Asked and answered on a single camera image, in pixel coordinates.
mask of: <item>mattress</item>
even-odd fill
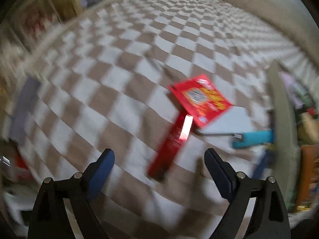
[[[282,33],[222,0],[113,2],[79,18],[36,62],[43,82],[20,151],[42,183],[70,178],[111,148],[115,165],[92,208],[112,238],[209,238],[228,203],[203,165],[205,150],[251,175],[263,147],[234,150],[230,136],[191,134],[165,181],[149,179],[180,109],[167,87],[206,74],[263,130],[271,107],[264,70],[274,58],[318,76]]]

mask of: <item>beige blanket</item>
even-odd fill
[[[306,32],[301,23],[296,22],[288,11],[279,8],[270,0],[224,0],[240,7],[280,29],[308,54],[319,67],[319,34]]]

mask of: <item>red object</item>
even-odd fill
[[[28,166],[26,165],[25,161],[22,159],[18,149],[15,150],[14,160],[15,160],[15,171],[16,171],[17,178],[25,180],[25,181],[33,180],[33,176]]]
[[[174,84],[169,89],[200,128],[232,106],[204,74]]]
[[[147,174],[156,180],[161,180],[165,172],[169,169],[173,160],[187,140],[193,118],[182,111],[175,124],[171,127],[168,136],[160,147],[158,154],[152,164],[149,166]]]
[[[307,109],[307,111],[308,111],[309,114],[310,114],[311,116],[313,116],[313,117],[314,117],[315,115],[317,115],[317,111],[316,111],[313,107]]]

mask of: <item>metal screw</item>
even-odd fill
[[[243,179],[246,177],[246,175],[243,172],[237,172],[237,177]]]
[[[276,179],[272,176],[269,176],[268,177],[268,180],[271,182],[271,183],[275,183],[276,182]]]
[[[51,179],[50,177],[46,177],[43,182],[44,182],[44,183],[49,183],[51,180],[52,180],[52,179]]]
[[[79,179],[82,177],[82,172],[77,172],[73,175],[74,178]]]

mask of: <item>teal object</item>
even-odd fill
[[[232,147],[234,149],[246,148],[264,143],[273,142],[272,130],[263,130],[255,132],[247,132],[242,134],[242,141],[233,141]]]

